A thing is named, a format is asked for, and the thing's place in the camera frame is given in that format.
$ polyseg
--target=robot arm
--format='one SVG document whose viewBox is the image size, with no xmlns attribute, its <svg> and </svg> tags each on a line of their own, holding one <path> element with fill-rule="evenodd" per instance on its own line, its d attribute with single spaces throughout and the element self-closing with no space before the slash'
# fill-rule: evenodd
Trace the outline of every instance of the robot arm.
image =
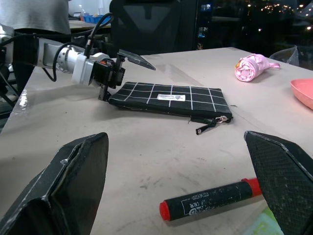
<svg viewBox="0 0 313 235">
<path fill-rule="evenodd" d="M 14 29 L 0 24 L 0 41 L 3 43 L 14 37 Z M 53 60 L 57 56 L 57 68 L 62 72 L 72 73 L 72 82 L 80 85 L 101 86 L 99 99 L 108 100 L 108 87 L 115 89 L 122 84 L 125 69 L 122 64 L 125 58 L 130 62 L 156 70 L 141 56 L 120 50 L 116 60 L 104 53 L 84 56 L 84 49 L 76 46 L 67 46 L 61 49 L 62 43 L 37 37 L 20 37 L 16 46 L 14 41 L 0 46 L 0 62 L 20 62 L 52 69 Z"/>
</svg>

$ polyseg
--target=marker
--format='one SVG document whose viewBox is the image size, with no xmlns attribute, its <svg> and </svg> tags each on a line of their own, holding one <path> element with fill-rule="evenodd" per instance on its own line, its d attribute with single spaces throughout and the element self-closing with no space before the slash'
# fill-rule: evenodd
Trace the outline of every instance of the marker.
<svg viewBox="0 0 313 235">
<path fill-rule="evenodd" d="M 167 199 L 160 203 L 159 209 L 163 220 L 172 221 L 261 194 L 259 182 L 256 178 L 242 179 L 234 184 Z"/>
</svg>

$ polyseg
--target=black cable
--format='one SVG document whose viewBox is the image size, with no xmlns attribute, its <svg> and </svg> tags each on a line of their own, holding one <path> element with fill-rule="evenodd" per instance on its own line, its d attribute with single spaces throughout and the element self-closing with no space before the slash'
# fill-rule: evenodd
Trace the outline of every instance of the black cable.
<svg viewBox="0 0 313 235">
<path fill-rule="evenodd" d="M 43 69 L 43 71 L 45 71 L 45 73 L 47 74 L 48 78 L 50 78 L 50 80 L 51 80 L 52 82 L 55 82 L 55 81 L 57 80 L 57 79 L 54 80 L 54 78 L 51 77 L 51 75 L 49 74 L 49 72 L 47 71 L 46 68 L 42 68 L 42 69 Z"/>
<path fill-rule="evenodd" d="M 58 48 L 58 50 L 56 51 L 54 58 L 53 58 L 53 64 L 52 64 L 52 71 L 53 71 L 53 78 L 50 78 L 52 82 L 55 82 L 57 80 L 57 73 L 56 73 L 56 67 L 57 67 L 57 60 L 58 60 L 58 56 L 61 52 L 61 50 L 67 46 L 76 46 L 76 47 L 82 47 L 82 45 L 78 44 L 78 43 L 72 43 L 72 42 L 68 42 L 68 43 L 64 43 L 62 46 L 60 46 Z"/>
<path fill-rule="evenodd" d="M 104 23 L 103 25 L 101 25 L 98 29 L 101 29 L 105 26 L 107 26 L 108 24 L 110 24 L 112 21 L 109 20 L 108 22 Z M 79 37 L 79 36 L 84 36 L 84 35 L 88 35 L 90 33 L 92 33 L 93 29 L 84 31 L 84 32 L 80 32 L 80 33 L 72 33 L 72 34 L 28 34 L 28 33 L 19 33 L 19 32 L 15 32 L 16 36 L 13 36 L 12 38 L 0 43 L 0 47 L 3 47 L 11 42 L 13 42 L 14 40 L 16 40 L 17 38 L 22 38 L 22 37 L 35 37 L 35 38 L 47 38 L 47 39 L 53 39 L 53 38 L 67 38 L 67 37 Z"/>
<path fill-rule="evenodd" d="M 90 50 L 91 50 L 92 45 L 93 45 L 93 40 L 94 40 L 94 37 L 95 37 L 97 31 L 100 29 L 101 23 L 109 16 L 111 18 L 109 19 L 108 22 L 104 23 L 102 25 L 102 27 L 110 24 L 114 20 L 114 16 L 113 16 L 112 13 L 109 12 L 109 13 L 107 13 L 104 16 L 101 17 L 101 19 L 98 21 L 97 25 L 93 28 L 91 34 L 88 36 L 88 40 L 87 40 L 86 47 L 85 47 L 85 52 L 84 52 L 84 56 L 86 56 L 87 58 L 89 58 L 89 56 L 90 56 Z"/>
<path fill-rule="evenodd" d="M 101 23 L 107 18 L 107 17 L 111 17 L 107 22 L 105 22 L 104 24 L 101 25 Z M 105 26 L 107 26 L 108 24 L 110 24 L 112 21 L 114 20 L 114 16 L 112 13 L 107 13 L 104 16 L 101 17 L 101 19 L 98 21 L 98 23 L 96 24 L 96 26 L 93 29 L 84 31 L 84 32 L 80 32 L 80 33 L 73 33 L 73 34 L 55 34 L 55 35 L 45 35 L 45 34 L 22 34 L 22 33 L 18 33 L 16 32 L 16 36 L 13 36 L 12 38 L 0 43 L 0 48 L 13 42 L 14 40 L 16 40 L 17 38 L 21 38 L 21 37 L 34 37 L 34 38 L 65 38 L 65 37 L 78 37 L 78 36 L 83 36 L 83 35 L 87 35 L 90 33 L 90 35 L 88 36 L 88 41 L 86 43 L 85 46 L 85 52 L 84 52 L 84 56 L 86 56 L 87 58 L 89 58 L 90 56 L 90 50 L 92 48 L 93 45 L 93 40 L 95 37 L 95 34 L 97 33 L 97 31 Z M 58 56 L 61 52 L 61 50 L 69 45 L 73 45 L 73 46 L 77 46 L 77 47 L 82 47 L 82 45 L 78 44 L 78 43 L 72 43 L 72 42 L 68 42 L 63 44 L 62 46 L 60 46 L 58 48 L 58 50 L 55 53 L 55 56 L 53 58 L 53 64 L 52 64 L 52 71 L 53 71 L 53 77 L 49 74 L 49 72 L 43 68 L 43 70 L 45 71 L 46 75 L 49 77 L 49 79 L 52 82 L 56 82 L 57 80 L 57 74 L 56 74 L 56 65 L 57 65 L 57 60 L 58 60 Z"/>
</svg>

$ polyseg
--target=blue container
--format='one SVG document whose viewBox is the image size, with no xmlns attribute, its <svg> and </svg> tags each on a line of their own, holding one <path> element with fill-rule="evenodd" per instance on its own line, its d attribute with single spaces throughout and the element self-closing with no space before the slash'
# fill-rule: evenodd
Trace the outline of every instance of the blue container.
<svg viewBox="0 0 313 235">
<path fill-rule="evenodd" d="M 92 23 L 92 24 L 96 24 L 99 22 L 99 20 L 101 19 L 101 17 L 103 17 L 103 15 L 99 15 L 99 16 L 84 16 L 84 21 L 87 23 Z M 102 23 L 106 23 L 110 20 L 110 17 L 107 17 Z"/>
</svg>

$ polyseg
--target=black office chair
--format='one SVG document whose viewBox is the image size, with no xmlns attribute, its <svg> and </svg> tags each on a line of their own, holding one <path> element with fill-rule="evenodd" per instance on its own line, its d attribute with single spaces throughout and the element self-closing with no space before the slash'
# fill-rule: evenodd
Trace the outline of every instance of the black office chair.
<svg viewBox="0 0 313 235">
<path fill-rule="evenodd" d="M 138 55 L 177 50 L 178 0 L 112 0 L 113 47 Z"/>
</svg>

